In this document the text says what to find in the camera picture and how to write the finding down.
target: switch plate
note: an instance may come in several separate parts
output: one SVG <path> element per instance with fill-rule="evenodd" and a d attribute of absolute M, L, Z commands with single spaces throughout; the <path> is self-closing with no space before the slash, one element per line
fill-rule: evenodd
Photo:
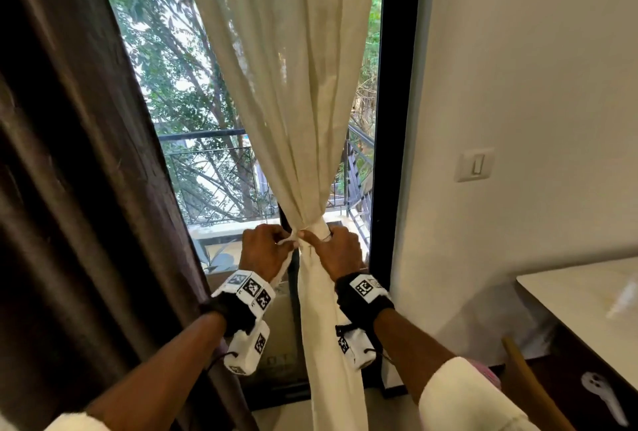
<path fill-rule="evenodd" d="M 471 149 L 462 153 L 456 165 L 457 182 L 477 181 L 487 179 L 494 167 L 494 148 Z"/>

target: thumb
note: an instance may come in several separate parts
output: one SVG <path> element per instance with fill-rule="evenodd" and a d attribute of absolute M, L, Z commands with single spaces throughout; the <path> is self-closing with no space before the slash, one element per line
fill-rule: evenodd
<path fill-rule="evenodd" d="M 313 233 L 312 231 L 308 231 L 307 229 L 299 231 L 297 235 L 299 236 L 299 238 L 315 247 L 315 250 L 319 250 L 319 248 L 321 248 L 321 246 L 323 245 L 323 241 L 320 240 L 315 233 Z"/>
<path fill-rule="evenodd" d="M 298 242 L 292 242 L 292 241 L 285 242 L 278 245 L 277 252 L 280 254 L 281 257 L 285 259 L 288 257 L 288 253 L 290 253 L 292 250 L 296 248 L 299 248 Z"/>

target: white tabletop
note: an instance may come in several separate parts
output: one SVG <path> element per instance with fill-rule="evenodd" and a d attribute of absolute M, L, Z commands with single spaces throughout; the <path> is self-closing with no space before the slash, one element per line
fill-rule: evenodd
<path fill-rule="evenodd" d="M 638 258 L 526 274 L 516 280 L 638 389 Z"/>

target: sheer white curtain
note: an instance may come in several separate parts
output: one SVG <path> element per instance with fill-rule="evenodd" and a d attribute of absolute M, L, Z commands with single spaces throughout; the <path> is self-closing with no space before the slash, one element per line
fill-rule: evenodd
<path fill-rule="evenodd" d="M 293 229 L 322 216 L 339 166 L 371 0 L 195 0 L 239 116 Z M 332 282 L 301 246 L 302 338 L 315 431 L 367 429 L 361 374 L 345 361 Z"/>

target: person's left hand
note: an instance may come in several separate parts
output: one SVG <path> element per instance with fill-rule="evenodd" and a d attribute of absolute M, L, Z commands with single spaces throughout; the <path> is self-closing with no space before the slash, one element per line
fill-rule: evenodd
<path fill-rule="evenodd" d="M 260 224 L 255 229 L 246 229 L 242 235 L 239 269 L 254 271 L 267 282 L 277 276 L 283 262 L 298 242 L 277 242 L 290 236 L 278 224 Z"/>

